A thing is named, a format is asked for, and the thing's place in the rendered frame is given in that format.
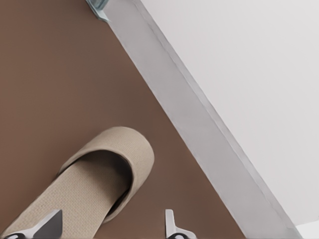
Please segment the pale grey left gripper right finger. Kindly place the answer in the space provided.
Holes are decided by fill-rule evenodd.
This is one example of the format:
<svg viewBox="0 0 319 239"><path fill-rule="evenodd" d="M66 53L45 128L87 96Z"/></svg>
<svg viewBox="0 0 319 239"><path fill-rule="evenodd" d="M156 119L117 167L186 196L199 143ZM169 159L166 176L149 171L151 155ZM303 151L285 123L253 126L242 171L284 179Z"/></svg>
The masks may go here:
<svg viewBox="0 0 319 239"><path fill-rule="evenodd" d="M165 209L165 236L166 239L196 239L195 233L176 226L172 209Z"/></svg>

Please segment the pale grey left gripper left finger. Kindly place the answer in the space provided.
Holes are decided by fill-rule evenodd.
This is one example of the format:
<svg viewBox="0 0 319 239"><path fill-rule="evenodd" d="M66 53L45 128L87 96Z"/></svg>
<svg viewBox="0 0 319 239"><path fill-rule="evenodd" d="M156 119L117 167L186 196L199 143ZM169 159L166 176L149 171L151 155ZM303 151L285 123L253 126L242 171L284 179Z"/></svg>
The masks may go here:
<svg viewBox="0 0 319 239"><path fill-rule="evenodd" d="M7 235L4 239L60 239L63 232L63 212L55 209L32 228Z"/></svg>

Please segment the beige fabric slipper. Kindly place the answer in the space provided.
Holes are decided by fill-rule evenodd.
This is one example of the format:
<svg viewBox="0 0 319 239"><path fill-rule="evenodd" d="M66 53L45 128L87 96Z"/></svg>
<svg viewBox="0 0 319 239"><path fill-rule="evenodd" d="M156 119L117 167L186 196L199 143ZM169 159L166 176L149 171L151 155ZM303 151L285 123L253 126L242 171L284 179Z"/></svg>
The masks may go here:
<svg viewBox="0 0 319 239"><path fill-rule="evenodd" d="M128 127L103 131L60 168L56 179L0 234L32 228L55 209L63 212L60 239L92 239L143 185L154 164L147 139Z"/></svg>

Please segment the silver frame post foot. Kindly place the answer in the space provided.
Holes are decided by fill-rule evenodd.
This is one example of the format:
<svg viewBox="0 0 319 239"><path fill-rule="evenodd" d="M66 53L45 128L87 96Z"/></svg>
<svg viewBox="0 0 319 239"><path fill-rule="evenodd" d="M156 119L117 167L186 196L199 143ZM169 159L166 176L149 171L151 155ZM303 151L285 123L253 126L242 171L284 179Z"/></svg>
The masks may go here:
<svg viewBox="0 0 319 239"><path fill-rule="evenodd" d="M103 11L103 9L105 8L109 0L85 0L85 1L99 20L103 22L109 22L108 17Z"/></svg>

